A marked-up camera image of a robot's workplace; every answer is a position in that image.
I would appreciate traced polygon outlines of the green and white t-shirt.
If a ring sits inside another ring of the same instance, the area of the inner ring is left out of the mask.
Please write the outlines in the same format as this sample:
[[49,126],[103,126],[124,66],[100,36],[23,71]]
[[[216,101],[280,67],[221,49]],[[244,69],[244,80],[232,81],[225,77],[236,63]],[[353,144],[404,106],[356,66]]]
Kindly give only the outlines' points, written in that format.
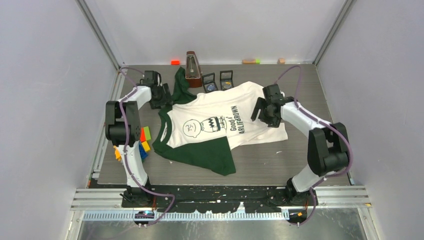
[[192,94],[185,74],[184,68],[177,70],[173,103],[158,113],[161,127],[152,146],[161,157],[227,176],[236,172],[232,149],[288,139],[284,124],[273,128],[251,120],[264,96],[261,85],[247,81],[228,90]]

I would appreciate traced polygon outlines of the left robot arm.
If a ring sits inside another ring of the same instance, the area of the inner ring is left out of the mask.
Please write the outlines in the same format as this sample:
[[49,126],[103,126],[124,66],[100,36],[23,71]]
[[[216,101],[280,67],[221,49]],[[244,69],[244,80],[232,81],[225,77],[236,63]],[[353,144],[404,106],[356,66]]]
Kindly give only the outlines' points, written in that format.
[[142,135],[139,110],[146,103],[151,109],[172,103],[168,85],[154,70],[143,73],[140,82],[134,83],[129,93],[105,105],[105,137],[118,150],[126,173],[123,202],[143,207],[154,198],[139,148]]

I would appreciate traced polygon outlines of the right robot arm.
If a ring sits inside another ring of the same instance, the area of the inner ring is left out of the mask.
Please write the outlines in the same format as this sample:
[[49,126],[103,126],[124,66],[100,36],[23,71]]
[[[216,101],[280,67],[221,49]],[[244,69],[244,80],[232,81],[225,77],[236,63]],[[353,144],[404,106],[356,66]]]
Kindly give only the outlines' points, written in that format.
[[269,128],[279,128],[288,122],[307,139],[307,165],[287,182],[284,190],[286,203],[298,196],[307,196],[310,190],[327,177],[348,171],[353,157],[346,126],[318,118],[301,106],[292,96],[284,96],[277,84],[262,89],[253,109],[251,120],[260,120]]

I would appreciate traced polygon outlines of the black box with gold brooch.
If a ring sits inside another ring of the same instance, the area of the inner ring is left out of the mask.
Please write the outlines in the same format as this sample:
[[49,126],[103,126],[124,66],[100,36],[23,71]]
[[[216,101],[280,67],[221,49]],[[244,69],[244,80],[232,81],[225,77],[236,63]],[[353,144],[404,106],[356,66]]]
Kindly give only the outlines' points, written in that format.
[[220,71],[219,83],[222,91],[226,91],[234,87],[233,73],[233,70]]

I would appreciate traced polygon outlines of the black box with blue brooch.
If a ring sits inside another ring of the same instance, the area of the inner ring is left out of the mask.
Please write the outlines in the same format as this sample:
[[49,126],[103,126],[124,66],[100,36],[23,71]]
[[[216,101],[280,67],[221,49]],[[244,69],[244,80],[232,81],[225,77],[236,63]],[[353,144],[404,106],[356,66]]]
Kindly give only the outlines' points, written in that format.
[[201,81],[205,93],[211,93],[218,90],[218,86],[215,81],[215,73],[204,74]]

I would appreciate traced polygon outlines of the brown wooden metronome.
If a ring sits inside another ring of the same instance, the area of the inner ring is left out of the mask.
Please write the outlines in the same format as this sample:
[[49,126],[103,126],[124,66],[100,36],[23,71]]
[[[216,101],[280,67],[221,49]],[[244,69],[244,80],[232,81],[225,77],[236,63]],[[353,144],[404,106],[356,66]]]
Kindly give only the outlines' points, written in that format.
[[186,52],[185,79],[190,88],[200,88],[202,86],[202,71],[194,51]]

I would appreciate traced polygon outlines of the light green wooden block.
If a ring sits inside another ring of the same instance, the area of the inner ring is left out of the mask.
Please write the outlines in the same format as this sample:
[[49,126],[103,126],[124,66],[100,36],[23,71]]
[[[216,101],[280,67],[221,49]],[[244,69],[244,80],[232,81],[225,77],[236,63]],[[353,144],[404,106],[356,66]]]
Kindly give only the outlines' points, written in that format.
[[151,137],[151,132],[150,132],[150,128],[148,126],[143,127],[144,131],[145,131],[145,136],[146,136],[146,142],[150,141],[152,139]]

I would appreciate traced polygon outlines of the tan and green block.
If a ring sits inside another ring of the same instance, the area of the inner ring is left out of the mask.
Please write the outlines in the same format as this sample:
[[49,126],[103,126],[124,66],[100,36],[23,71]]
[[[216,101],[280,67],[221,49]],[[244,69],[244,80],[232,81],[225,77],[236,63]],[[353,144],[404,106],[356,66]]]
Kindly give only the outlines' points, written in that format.
[[242,64],[250,65],[250,64],[260,64],[261,61],[259,59],[243,59]]

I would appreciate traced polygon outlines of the red wooden block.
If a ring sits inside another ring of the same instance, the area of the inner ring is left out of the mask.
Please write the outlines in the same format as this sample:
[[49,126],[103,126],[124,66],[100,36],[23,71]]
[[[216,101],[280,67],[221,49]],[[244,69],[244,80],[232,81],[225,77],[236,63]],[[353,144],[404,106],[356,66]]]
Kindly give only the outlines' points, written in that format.
[[142,128],[140,131],[140,138],[139,138],[140,142],[146,142],[146,134],[145,134],[145,129]]

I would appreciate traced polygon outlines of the pile of colourful toy bricks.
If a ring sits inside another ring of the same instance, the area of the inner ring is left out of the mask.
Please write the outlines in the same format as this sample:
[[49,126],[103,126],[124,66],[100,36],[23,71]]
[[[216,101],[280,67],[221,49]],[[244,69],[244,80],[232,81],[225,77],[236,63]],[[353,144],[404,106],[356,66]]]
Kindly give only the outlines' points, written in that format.
[[[113,148],[115,159],[120,162],[122,160],[121,154],[116,146],[113,146]],[[146,158],[148,157],[148,152],[151,150],[151,148],[147,141],[140,142],[138,148],[141,156],[141,161],[144,163]]]

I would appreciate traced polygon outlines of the red block at wall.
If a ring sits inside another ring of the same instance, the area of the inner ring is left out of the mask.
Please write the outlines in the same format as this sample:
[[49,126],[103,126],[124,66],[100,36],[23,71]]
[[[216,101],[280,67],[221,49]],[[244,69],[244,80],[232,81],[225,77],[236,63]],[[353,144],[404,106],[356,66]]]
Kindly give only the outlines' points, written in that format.
[[171,65],[180,65],[180,64],[181,64],[181,62],[180,62],[180,60],[173,59],[173,60],[171,60],[171,61],[170,61],[170,64],[171,64]]

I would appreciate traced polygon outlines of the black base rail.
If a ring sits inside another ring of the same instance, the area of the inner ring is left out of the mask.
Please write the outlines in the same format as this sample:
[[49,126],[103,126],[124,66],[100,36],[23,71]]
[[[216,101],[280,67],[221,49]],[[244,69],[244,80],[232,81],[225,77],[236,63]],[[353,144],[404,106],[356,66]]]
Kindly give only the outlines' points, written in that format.
[[151,208],[160,213],[205,214],[273,213],[280,207],[302,210],[318,205],[316,193],[292,193],[280,186],[254,185],[151,185],[148,192],[127,187],[120,193],[124,208]]

